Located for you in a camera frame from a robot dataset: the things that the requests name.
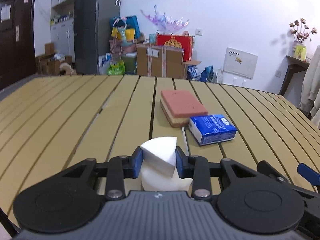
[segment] wooden slat table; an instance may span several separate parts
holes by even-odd
[[[172,128],[161,90],[188,90],[238,129],[232,141],[199,147],[187,128]],[[64,76],[37,78],[0,102],[0,206],[15,221],[12,202],[31,185],[91,157],[130,155],[148,139],[175,136],[189,155],[232,158],[256,169],[268,161],[297,186],[315,190],[299,163],[320,171],[320,132],[280,95],[171,78]],[[99,192],[103,192],[103,183]],[[141,180],[126,179],[126,191]],[[212,189],[219,183],[212,178]]]

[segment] tissue pack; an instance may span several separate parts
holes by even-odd
[[[190,117],[188,127],[199,145],[232,140],[237,132],[222,114]]]

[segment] white curved block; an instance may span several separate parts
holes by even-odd
[[[193,179],[181,179],[177,169],[173,177],[163,175],[161,172],[143,162],[141,167],[142,186],[145,191],[188,191]]]
[[[140,147],[143,160],[166,176],[172,177],[176,168],[176,137],[158,137]]]

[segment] green plastic bag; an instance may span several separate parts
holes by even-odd
[[[108,75],[124,75],[125,67],[123,60],[118,61],[117,63],[111,63],[110,67],[107,70]]]

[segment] gray refrigerator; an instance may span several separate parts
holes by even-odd
[[[97,74],[98,56],[110,52],[109,20],[120,14],[120,0],[75,0],[74,43],[76,70]]]

